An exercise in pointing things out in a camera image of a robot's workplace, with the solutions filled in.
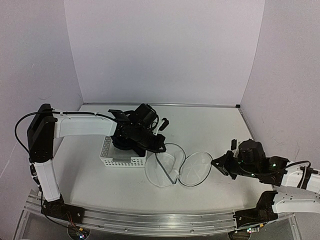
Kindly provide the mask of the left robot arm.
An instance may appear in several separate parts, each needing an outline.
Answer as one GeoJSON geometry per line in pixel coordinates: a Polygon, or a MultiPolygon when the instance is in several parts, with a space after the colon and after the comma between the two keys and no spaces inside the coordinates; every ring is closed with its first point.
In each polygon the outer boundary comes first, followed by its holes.
{"type": "Polygon", "coordinates": [[[41,212],[48,218],[80,224],[85,210],[72,201],[73,183],[82,163],[96,157],[103,141],[116,150],[147,153],[166,150],[162,131],[169,125],[148,104],[132,110],[64,111],[42,104],[30,114],[27,129],[30,168],[42,193],[41,212]]]}

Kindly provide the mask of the white mesh laundry bag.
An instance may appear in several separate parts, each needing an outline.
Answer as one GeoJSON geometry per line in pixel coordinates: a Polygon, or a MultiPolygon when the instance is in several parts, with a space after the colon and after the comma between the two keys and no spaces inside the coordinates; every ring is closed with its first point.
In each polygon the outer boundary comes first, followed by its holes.
{"type": "Polygon", "coordinates": [[[151,184],[165,188],[179,183],[193,188],[207,179],[213,160],[208,152],[186,155],[178,144],[166,143],[165,147],[165,152],[153,153],[145,162],[145,175],[151,184]]]}

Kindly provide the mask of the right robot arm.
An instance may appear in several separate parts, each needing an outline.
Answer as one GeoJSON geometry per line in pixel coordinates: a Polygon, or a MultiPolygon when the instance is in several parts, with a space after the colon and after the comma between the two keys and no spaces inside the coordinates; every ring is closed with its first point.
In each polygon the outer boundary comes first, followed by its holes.
{"type": "Polygon", "coordinates": [[[211,165],[225,176],[258,179],[275,187],[291,187],[306,191],[310,196],[264,191],[254,208],[234,213],[237,228],[257,226],[278,219],[281,213],[320,212],[320,171],[308,160],[292,162],[280,156],[267,157],[259,141],[231,141],[231,149],[211,165]]]}

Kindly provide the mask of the black bra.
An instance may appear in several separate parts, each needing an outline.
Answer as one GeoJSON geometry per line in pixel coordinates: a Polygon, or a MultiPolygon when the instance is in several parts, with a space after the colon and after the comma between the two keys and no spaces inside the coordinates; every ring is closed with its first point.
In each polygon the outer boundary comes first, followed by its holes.
{"type": "Polygon", "coordinates": [[[112,137],[113,146],[122,151],[133,150],[139,157],[146,156],[146,150],[139,147],[132,139],[126,139],[123,137],[112,137]]]}

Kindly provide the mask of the white perforated plastic basket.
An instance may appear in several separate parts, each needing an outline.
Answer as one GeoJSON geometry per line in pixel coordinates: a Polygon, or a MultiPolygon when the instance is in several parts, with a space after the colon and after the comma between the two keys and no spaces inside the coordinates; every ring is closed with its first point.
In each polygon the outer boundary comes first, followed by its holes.
{"type": "Polygon", "coordinates": [[[115,148],[110,136],[104,138],[99,158],[105,167],[109,168],[144,168],[147,152],[142,151],[139,156],[134,150],[120,150],[115,148]]]}

